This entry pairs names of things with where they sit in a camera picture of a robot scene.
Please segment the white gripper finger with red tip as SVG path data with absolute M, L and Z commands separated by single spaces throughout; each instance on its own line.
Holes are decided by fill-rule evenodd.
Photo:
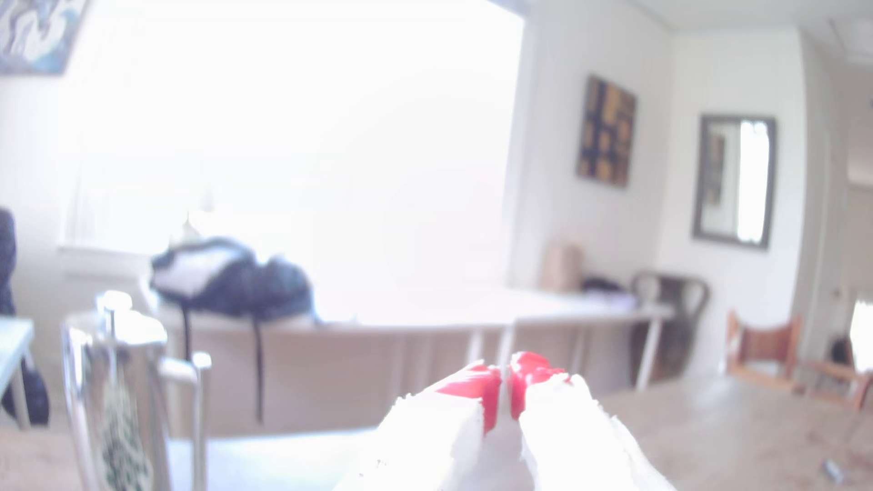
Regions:
M 510 401 L 534 490 L 675 490 L 583 376 L 540 354 L 517 352 Z
M 335 490 L 459 490 L 496 426 L 502 382 L 476 362 L 398 398 Z

